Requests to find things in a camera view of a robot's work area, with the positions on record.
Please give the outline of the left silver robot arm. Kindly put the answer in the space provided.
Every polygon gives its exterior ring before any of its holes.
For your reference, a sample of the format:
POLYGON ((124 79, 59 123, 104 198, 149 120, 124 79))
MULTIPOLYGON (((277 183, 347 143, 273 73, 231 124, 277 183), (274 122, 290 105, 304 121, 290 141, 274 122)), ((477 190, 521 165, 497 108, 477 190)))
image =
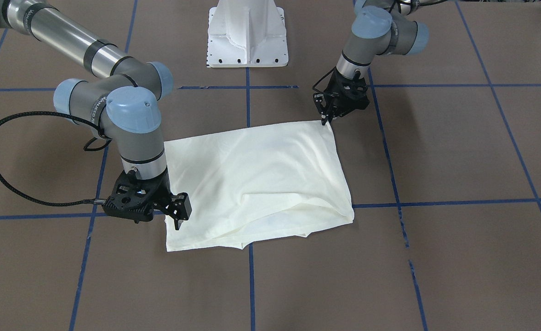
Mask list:
POLYGON ((334 68, 324 75, 327 86, 313 86, 313 101, 323 125, 354 110, 366 109, 368 69, 380 55, 412 55, 423 51, 429 30, 407 16, 435 0, 356 0, 350 36, 334 68))

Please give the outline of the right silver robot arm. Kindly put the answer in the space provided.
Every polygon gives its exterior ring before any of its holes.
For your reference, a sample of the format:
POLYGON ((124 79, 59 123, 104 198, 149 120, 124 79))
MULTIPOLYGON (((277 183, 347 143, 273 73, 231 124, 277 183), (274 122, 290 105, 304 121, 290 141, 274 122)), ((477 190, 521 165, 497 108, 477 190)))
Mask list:
POLYGON ((97 78, 70 78, 55 89, 55 111, 10 115, 54 116, 91 128, 92 140, 105 146, 115 141, 123 171, 109 197, 73 202, 48 202, 13 187, 0 173, 0 182, 15 194, 53 207, 100 205, 108 216, 150 222, 159 210, 178 230, 191 214, 187 193, 170 190, 165 142, 158 102, 173 90, 173 75, 159 62, 142 63, 112 42, 79 25, 45 0, 0 0, 0 28, 13 29, 51 46, 97 78))

